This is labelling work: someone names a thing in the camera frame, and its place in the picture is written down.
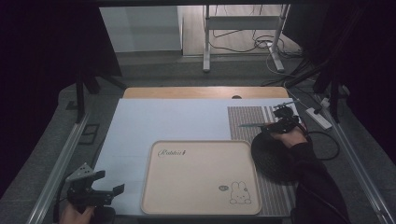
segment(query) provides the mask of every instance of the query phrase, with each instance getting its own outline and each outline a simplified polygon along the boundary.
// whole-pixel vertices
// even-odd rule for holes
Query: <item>wire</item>
[[[311,94],[309,94],[309,93],[306,92],[306,91],[301,90],[301,89],[298,88],[298,87],[294,87],[294,88],[297,89],[297,90],[299,90],[299,91],[301,91],[301,92],[303,92],[303,93],[305,93],[307,96],[309,96],[309,98],[311,98],[311,100],[314,101],[314,102],[320,107],[320,110],[323,108],[322,105],[321,105],[320,103],[318,103],[318,101],[316,101],[315,98],[314,98],[313,96],[311,96]]]
[[[270,56],[271,56],[271,54],[268,54],[267,58],[265,59],[265,64],[267,64],[268,70],[269,70],[270,72],[274,73],[274,74],[278,74],[278,75],[281,75],[281,76],[289,77],[290,75],[283,74],[283,73],[278,73],[278,72],[276,72],[276,71],[274,71],[274,70],[272,70],[272,69],[270,68],[270,66],[268,65],[268,59],[269,59]]]
[[[259,16],[262,14],[262,6],[260,7],[260,12]],[[253,31],[253,36],[251,37],[253,39],[254,35],[256,34],[256,30]]]
[[[251,15],[254,15],[254,7],[255,7],[256,5],[253,5],[253,10],[250,12],[250,14],[248,14],[249,16],[251,16]]]
[[[257,48],[257,47],[254,47],[253,49],[247,49],[247,50],[228,49],[228,48],[213,46],[212,43],[210,43],[210,41],[209,41],[209,45],[210,45],[212,48],[214,48],[214,49],[227,49],[227,50],[229,50],[229,51],[238,52],[238,53],[246,53],[246,52],[252,51],[252,50],[254,50],[254,49]]]
[[[301,116],[299,116],[298,118],[299,118],[299,119],[301,120],[301,122],[304,124],[305,130],[309,133],[308,127],[306,126],[305,119],[304,119],[303,117],[301,117]]]
[[[225,11],[225,15],[228,16],[228,12],[227,12],[227,8],[224,5],[224,11]]]
[[[229,33],[225,33],[225,34],[222,34],[222,35],[215,35],[215,30],[212,30],[212,35],[215,38],[218,38],[218,37],[222,37],[222,36],[225,36],[225,35],[230,35],[230,34],[233,34],[233,33],[236,33],[236,32],[240,32],[240,31],[243,31],[243,30],[235,30],[235,31],[231,31]]]
[[[318,134],[323,134],[328,136],[330,139],[332,139],[334,141],[334,143],[336,144],[336,150],[335,150],[335,154],[333,156],[330,156],[329,158],[318,158],[321,161],[331,161],[335,158],[338,157],[338,155],[340,154],[340,144],[337,142],[337,140],[335,140],[335,138],[333,138],[331,135],[329,135],[328,133],[324,133],[324,132],[317,132],[317,131],[312,131],[312,132],[308,132],[308,134],[311,133],[318,133]]]
[[[256,31],[254,31],[253,36],[251,37],[252,40],[255,42],[269,42],[272,43],[272,40],[259,40],[260,38],[267,36],[267,37],[272,37],[275,38],[273,35],[261,35],[257,38],[254,38],[254,35],[256,34]],[[280,42],[282,42],[282,49],[279,48],[279,46],[276,46],[277,51],[279,52],[279,55],[282,56],[283,58],[289,59],[289,58],[301,58],[304,57],[304,53],[297,51],[297,52],[286,52],[285,51],[285,41],[283,41],[282,38],[278,38]]]
[[[301,102],[300,98],[298,98],[298,97],[295,96],[291,91],[289,91],[289,90],[285,87],[285,85],[284,85],[283,87],[285,88],[285,90],[286,90],[292,97],[294,97],[294,99],[296,99],[296,100],[298,101],[298,103],[300,103],[301,105],[303,105],[303,106],[305,106],[307,109],[309,109],[309,107],[308,107],[307,105],[303,104],[303,102]]]
[[[64,178],[62,179],[61,183],[58,186],[58,192],[56,195],[56,199],[55,199],[55,205],[53,205],[53,210],[52,210],[52,221],[53,223],[58,223],[59,222],[59,205],[61,203],[61,194],[62,194],[62,188],[64,187],[64,183],[66,181],[66,178],[69,177],[72,173],[64,176]]]
[[[336,207],[334,207],[332,204],[326,202],[326,200],[322,199],[322,198],[321,198],[320,196],[318,196],[315,192],[313,192],[313,191],[311,191],[310,189],[308,189],[304,184],[300,183],[299,186],[300,186],[305,192],[307,192],[307,193],[310,194],[311,196],[314,196],[314,198],[318,199],[318,201],[320,201],[321,203],[324,203],[327,207],[329,207],[331,210],[333,210],[334,213],[335,213],[337,216],[339,216],[341,219],[343,219],[343,221],[344,221],[346,224],[350,224],[350,221],[349,221],[344,215],[342,215],[341,212],[340,212]]]
[[[309,61],[307,58],[303,59],[303,60],[299,63],[299,65],[290,73],[290,76],[295,77],[296,74],[298,74],[298,73],[304,71],[305,68],[306,68],[309,64],[310,64],[310,61]],[[288,78],[288,77],[282,77],[282,78],[279,79],[279,80],[270,81],[269,83],[266,83],[266,84],[263,84],[263,83],[262,83],[261,86],[262,86],[262,87],[265,87],[265,86],[268,86],[268,85],[271,85],[271,84],[274,84],[274,83],[277,83],[277,82],[280,82],[280,81],[285,81],[287,78]]]

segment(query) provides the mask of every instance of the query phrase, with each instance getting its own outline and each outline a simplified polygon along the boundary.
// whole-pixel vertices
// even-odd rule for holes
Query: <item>plastic tray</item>
[[[245,141],[153,144],[142,210],[162,215],[255,215],[262,208]]]

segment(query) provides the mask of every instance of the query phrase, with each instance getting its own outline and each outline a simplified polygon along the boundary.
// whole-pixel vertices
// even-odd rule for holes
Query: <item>black sleeve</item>
[[[350,223],[343,196],[326,167],[317,159],[310,143],[290,149],[293,171],[298,176],[294,224]]]

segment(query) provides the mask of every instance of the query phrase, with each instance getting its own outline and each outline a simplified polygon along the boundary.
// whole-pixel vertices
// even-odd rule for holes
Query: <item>black cable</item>
[[[210,41],[209,41],[209,45],[210,45],[212,48],[214,48],[214,49],[227,49],[227,48],[223,48],[223,47],[215,47],[215,46],[212,45],[212,43],[210,43]],[[254,49],[256,49],[256,48],[247,49],[247,50],[236,50],[236,49],[227,49],[227,50],[233,51],[233,52],[238,52],[238,53],[246,53],[246,52],[252,51],[252,50],[254,50]]]
[[[243,30],[235,30],[235,31],[231,31],[229,33],[225,33],[225,34],[222,34],[222,35],[215,35],[215,30],[212,30],[212,35],[215,38],[218,38],[218,37],[222,37],[222,36],[225,36],[225,35],[230,35],[230,34],[233,34],[233,33],[236,33],[236,32],[240,32],[240,31],[243,31]]]
[[[261,43],[261,42],[270,42],[270,43],[272,43],[273,42],[272,40],[260,40],[260,38],[262,38],[262,37],[272,37],[272,38],[274,38],[273,35],[260,35],[260,36],[258,36],[256,38],[254,38],[254,36],[252,36],[251,39],[254,40],[255,42],[259,42],[259,43]],[[285,42],[281,38],[279,38],[278,40],[280,42],[282,42],[282,48],[284,49],[285,48]]]
[[[253,5],[253,10],[252,10],[252,11],[250,12],[250,14],[249,14],[250,16],[251,16],[251,15],[254,15],[254,7],[255,7],[255,6],[256,6],[256,5]]]
[[[300,53],[286,52],[284,49],[279,50],[278,52],[279,52],[279,55],[285,59],[303,58],[304,57],[304,52],[300,52]]]
[[[270,81],[270,82],[265,83],[265,84],[262,83],[262,84],[261,84],[261,87],[266,87],[266,86],[269,86],[269,85],[271,85],[271,84],[275,84],[275,83],[281,82],[281,81],[285,82],[286,79],[288,79],[288,78],[290,78],[290,77],[293,77],[293,76],[296,76],[298,73],[300,73],[301,71],[303,71],[309,64],[310,64],[310,61],[309,61],[308,59],[305,58],[305,59],[302,60],[302,61],[300,62],[300,64],[290,73],[290,75],[284,76],[284,77],[280,78],[279,80]]]
[[[320,110],[323,108],[323,106],[322,106],[320,103],[318,103],[318,101],[316,101],[315,98],[311,96],[311,94],[309,94],[309,93],[306,92],[306,91],[301,90],[300,88],[298,88],[298,87],[296,87],[296,86],[294,86],[294,88],[297,89],[297,90],[299,90],[299,91],[301,91],[301,92],[303,92],[303,93],[305,93],[307,96],[309,96],[309,98],[311,98],[311,100],[314,101],[315,104],[317,104],[317,105],[319,106],[319,108],[316,109],[317,111],[320,111]]]
[[[300,120],[301,120],[301,122],[305,125],[306,124],[306,122],[305,122],[305,119],[303,118],[303,117],[298,117]],[[308,130],[308,127],[305,125],[305,130],[309,133],[309,130]]]
[[[318,196],[315,192],[311,191],[310,189],[308,189],[304,184],[300,183],[299,187],[301,187],[305,192],[307,192],[308,194],[310,194],[311,196],[314,196],[314,198],[316,198],[318,201],[320,201],[321,203],[325,204],[328,208],[330,208],[337,216],[339,216],[341,219],[343,219],[343,221],[346,224],[351,224],[350,221],[343,215],[341,214],[341,212],[334,206],[332,206],[332,204],[326,202],[326,200],[322,199],[320,196]]]
[[[311,133],[320,133],[320,134],[326,135],[326,136],[328,136],[330,139],[332,139],[332,140],[334,141],[334,143],[336,144],[336,146],[337,146],[337,149],[336,149],[335,154],[334,154],[333,156],[331,156],[331,157],[329,157],[329,158],[318,158],[320,161],[331,161],[331,160],[333,160],[333,159],[335,159],[335,158],[338,157],[338,155],[340,154],[340,144],[338,144],[337,140],[335,140],[335,139],[334,139],[331,135],[329,135],[328,133],[317,132],[317,131],[308,132],[308,134],[311,134]]]
[[[66,178],[69,177],[72,173],[64,176],[64,178],[62,179],[59,187],[58,187],[58,192],[56,195],[56,199],[55,199],[55,205],[53,205],[53,210],[52,210],[52,221],[53,223],[58,223],[59,222],[59,206],[61,203],[61,194],[62,194],[62,188],[64,187],[64,183],[66,181]]]
[[[262,14],[262,6],[260,7],[260,12],[259,16]],[[256,34],[256,30],[253,31],[253,36],[251,37],[252,39],[254,38],[254,35]]]
[[[262,44],[262,43],[272,43],[273,41],[272,40],[269,40],[269,39],[264,39],[264,40],[260,40],[260,38],[262,38],[262,37],[274,37],[273,35],[261,35],[261,36],[258,36],[256,39],[254,39],[253,37],[252,37],[252,40],[254,41],[254,46],[259,46],[260,44]]]
[[[225,8],[225,6],[226,6],[226,5],[224,5],[225,15],[228,16],[227,8]]]
[[[309,134],[319,133],[319,134],[323,134],[325,136],[328,136],[330,139],[332,139],[334,141],[334,143],[337,146],[337,149],[335,150],[335,154],[333,156],[329,157],[329,158],[318,158],[318,160],[320,160],[320,161],[331,161],[331,160],[333,160],[333,159],[338,157],[338,155],[340,154],[340,144],[338,144],[337,140],[335,140],[331,135],[329,135],[327,133],[324,133],[324,132],[319,132],[319,131],[309,132],[307,128],[303,127],[303,125],[301,125],[300,122],[294,121],[294,119],[292,117],[287,118],[287,119],[292,121],[292,122],[294,122],[294,124],[297,125],[297,127],[299,127],[301,129],[301,131],[303,132],[305,138],[308,138]]]

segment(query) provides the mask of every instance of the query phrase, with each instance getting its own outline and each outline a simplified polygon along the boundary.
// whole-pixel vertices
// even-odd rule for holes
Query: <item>grooved black mat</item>
[[[245,140],[250,144],[253,138],[260,133],[260,128],[242,128],[240,124],[275,122],[271,106],[229,106],[228,118],[230,122],[231,139]],[[287,217],[294,206],[295,187],[293,185],[280,185],[272,182],[260,172],[259,187],[262,195],[262,210],[260,215],[269,217]]]

